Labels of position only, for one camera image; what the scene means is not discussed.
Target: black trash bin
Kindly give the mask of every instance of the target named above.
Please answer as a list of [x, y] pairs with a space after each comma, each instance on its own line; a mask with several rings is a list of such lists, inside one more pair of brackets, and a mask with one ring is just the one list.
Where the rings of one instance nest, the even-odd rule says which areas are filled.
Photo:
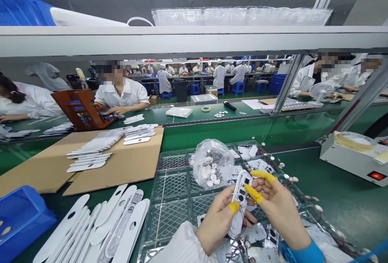
[[187, 102], [187, 80], [174, 80], [175, 94], [177, 95], [177, 102]]

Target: wall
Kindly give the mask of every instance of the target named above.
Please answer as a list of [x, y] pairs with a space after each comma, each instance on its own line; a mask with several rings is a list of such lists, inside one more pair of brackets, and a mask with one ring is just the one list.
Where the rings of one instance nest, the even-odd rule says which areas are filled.
[[387, 0], [357, 0], [344, 25], [382, 25], [387, 18]]
[[[30, 63], [24, 62], [2, 62], [0, 65], [0, 70], [3, 71], [3, 74], [14, 81], [19, 81], [27, 84], [33, 84], [40, 87], [43, 87], [43, 82], [38, 77], [31, 77], [25, 74], [25, 69]], [[51, 62], [53, 66], [58, 68], [61, 72], [61, 77], [63, 80], [67, 81], [66, 75], [77, 74], [76, 68], [82, 69], [84, 75], [90, 76], [88, 68], [88, 61], [78, 61], [78, 62]]]

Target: hand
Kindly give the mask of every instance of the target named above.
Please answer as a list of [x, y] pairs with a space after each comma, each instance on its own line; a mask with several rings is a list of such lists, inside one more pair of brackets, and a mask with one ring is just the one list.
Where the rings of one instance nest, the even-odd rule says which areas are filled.
[[[196, 236], [201, 246], [208, 256], [211, 256], [222, 244], [222, 240], [230, 229], [233, 216], [240, 209], [238, 202], [232, 201], [235, 185], [224, 189], [218, 194], [211, 204], [203, 222], [196, 232]], [[245, 216], [252, 223], [257, 223], [257, 219], [249, 212], [245, 211]], [[251, 223], [244, 219], [247, 227], [252, 227]]]
[[276, 177], [263, 171], [251, 171], [252, 186], [245, 185], [246, 191], [266, 213], [274, 228], [293, 250], [306, 249], [311, 238], [303, 226], [291, 192]]
[[358, 87], [353, 87], [353, 86], [344, 86], [344, 89], [345, 89], [347, 92], [355, 92], [355, 91], [358, 91]]
[[0, 124], [6, 122], [12, 122], [17, 120], [28, 120], [29, 116], [27, 115], [17, 115], [17, 116], [0, 116]]
[[128, 107], [112, 107], [108, 110], [108, 114], [121, 115], [129, 111]]

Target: hair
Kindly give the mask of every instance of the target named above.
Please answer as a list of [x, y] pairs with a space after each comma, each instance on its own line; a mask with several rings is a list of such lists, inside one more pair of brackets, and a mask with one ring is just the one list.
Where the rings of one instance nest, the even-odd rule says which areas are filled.
[[6, 97], [13, 103], [22, 103], [25, 100], [25, 94], [17, 90], [17, 86], [9, 78], [0, 75], [0, 86], [9, 91], [10, 96]]

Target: blue stool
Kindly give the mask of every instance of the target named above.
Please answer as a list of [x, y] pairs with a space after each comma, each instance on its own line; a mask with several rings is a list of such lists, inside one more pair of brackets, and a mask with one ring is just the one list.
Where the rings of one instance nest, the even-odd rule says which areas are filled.
[[236, 82], [232, 88], [232, 92], [235, 95], [238, 95], [239, 93], [244, 94], [244, 90], [245, 90], [245, 82]]
[[162, 92], [162, 99], [164, 99], [165, 97], [167, 97], [168, 99], [171, 99], [172, 96], [173, 96], [173, 92], [172, 91], [170, 93], [168, 93], [166, 91]]
[[266, 91], [267, 90], [267, 84], [268, 80], [257, 80], [256, 81], [256, 92], [259, 93], [260, 91]]
[[191, 84], [190, 85], [190, 93], [191, 95], [197, 95], [201, 92], [199, 91], [199, 84]]
[[222, 93], [222, 96], [225, 96], [223, 88], [218, 89], [218, 94], [220, 95], [221, 93]]

